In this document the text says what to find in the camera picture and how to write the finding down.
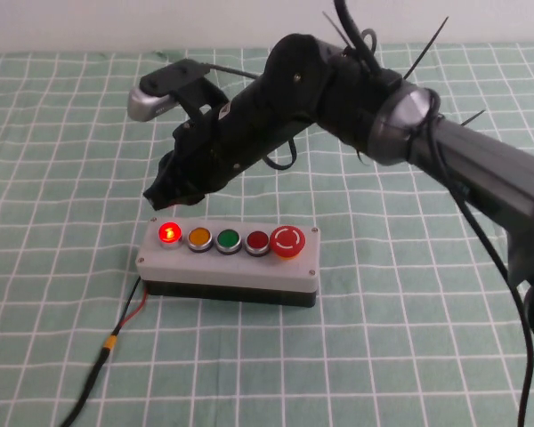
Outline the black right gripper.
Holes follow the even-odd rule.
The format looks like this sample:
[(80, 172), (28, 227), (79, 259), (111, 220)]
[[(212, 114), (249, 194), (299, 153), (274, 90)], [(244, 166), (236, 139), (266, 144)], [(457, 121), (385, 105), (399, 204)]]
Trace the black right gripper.
[(174, 130), (174, 149), (159, 160), (157, 176), (142, 194), (154, 210), (196, 205), (311, 123), (282, 116), (264, 84), (253, 82), (188, 128)]

